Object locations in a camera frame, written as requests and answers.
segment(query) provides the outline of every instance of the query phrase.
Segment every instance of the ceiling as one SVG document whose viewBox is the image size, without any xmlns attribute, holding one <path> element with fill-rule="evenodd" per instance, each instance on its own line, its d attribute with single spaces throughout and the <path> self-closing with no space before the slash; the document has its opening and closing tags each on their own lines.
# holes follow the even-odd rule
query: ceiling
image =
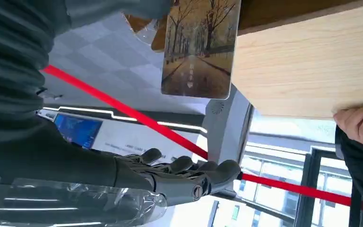
<svg viewBox="0 0 363 227">
<path fill-rule="evenodd" d="M 161 94 L 163 53 L 139 40 L 122 14 L 58 36 L 50 64 L 138 110 L 205 114 L 206 98 Z M 108 107 L 77 88 L 43 73 L 47 104 Z"/>
</svg>

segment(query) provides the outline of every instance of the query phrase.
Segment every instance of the red barrier rope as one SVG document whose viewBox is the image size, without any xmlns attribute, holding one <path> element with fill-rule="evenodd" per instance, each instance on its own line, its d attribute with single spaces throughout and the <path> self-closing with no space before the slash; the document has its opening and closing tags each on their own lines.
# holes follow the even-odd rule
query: red barrier rope
<svg viewBox="0 0 363 227">
<path fill-rule="evenodd" d="M 44 72 L 49 73 L 57 78 L 60 78 L 67 83 L 89 93 L 95 98 L 109 104 L 113 108 L 116 108 L 120 112 L 132 117 L 136 118 L 140 123 L 150 127 L 151 129 L 157 131 L 158 133 L 162 134 L 163 136 L 167 137 L 168 139 L 172 140 L 173 142 L 179 144 L 180 146 L 190 150 L 191 152 L 208 159 L 208 153 L 192 143 L 191 141 L 185 139 L 184 137 L 180 136 L 176 132 L 173 132 L 168 127 L 158 124 L 155 120 L 145 116 L 144 114 L 140 113 L 137 110 L 130 108 L 129 106 L 119 102 L 118 100 L 110 97 L 109 95 L 105 94 L 104 92 L 90 86 L 89 84 L 75 78 L 74 76 L 52 66 L 49 65 L 47 68 L 44 69 Z M 255 183 L 265 184 L 271 187 L 276 187 L 280 189 L 284 189 L 287 191 L 299 193 L 301 195 L 318 198 L 330 202 L 335 202 L 338 204 L 350 206 L 351 198 L 343 195 L 338 195 L 330 192 L 325 192 L 321 190 L 317 190 L 315 188 L 300 186 L 296 184 L 281 182 L 277 180 L 272 180 L 269 178 L 264 178 L 260 176 L 254 176 L 249 174 L 243 174 L 242 179 L 246 181 L 251 181 Z"/>
</svg>

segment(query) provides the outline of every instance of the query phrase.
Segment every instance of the robotic hand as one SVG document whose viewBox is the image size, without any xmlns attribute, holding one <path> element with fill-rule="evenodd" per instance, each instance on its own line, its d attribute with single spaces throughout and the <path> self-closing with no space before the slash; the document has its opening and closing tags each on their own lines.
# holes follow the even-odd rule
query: robotic hand
<svg viewBox="0 0 363 227">
<path fill-rule="evenodd" d="M 132 160 L 151 160 L 158 157 L 159 150 L 150 149 L 136 159 L 136 156 L 116 157 L 128 161 L 128 167 L 136 174 L 143 176 L 152 186 L 153 192 L 162 194 L 168 206 L 194 202 L 202 196 L 225 189 L 238 176 L 241 169 L 237 162 L 227 160 L 217 165 L 206 162 L 193 170 L 192 160 L 182 156 L 170 164 L 161 163 L 153 166 L 133 162 Z"/>
</svg>

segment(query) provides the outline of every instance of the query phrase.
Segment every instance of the white wall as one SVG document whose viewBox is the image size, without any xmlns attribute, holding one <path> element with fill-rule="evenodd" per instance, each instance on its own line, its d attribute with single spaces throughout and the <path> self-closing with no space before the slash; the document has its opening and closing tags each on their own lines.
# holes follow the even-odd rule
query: white wall
<svg viewBox="0 0 363 227">
<path fill-rule="evenodd" d="M 197 142 L 196 133 L 175 132 L 193 143 Z M 159 162 L 171 162 L 172 157 L 192 156 L 187 149 L 145 125 L 110 120 L 102 123 L 92 148 L 119 155 L 142 154 L 145 150 L 157 148 L 163 155 Z"/>
</svg>

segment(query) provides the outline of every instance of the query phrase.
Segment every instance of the blue screen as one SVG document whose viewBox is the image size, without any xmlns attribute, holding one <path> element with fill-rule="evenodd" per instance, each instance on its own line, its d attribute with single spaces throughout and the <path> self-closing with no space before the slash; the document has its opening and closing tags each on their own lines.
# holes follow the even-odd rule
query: blue screen
<svg viewBox="0 0 363 227">
<path fill-rule="evenodd" d="M 102 121 L 58 114 L 55 124 L 65 140 L 90 149 Z"/>
</svg>

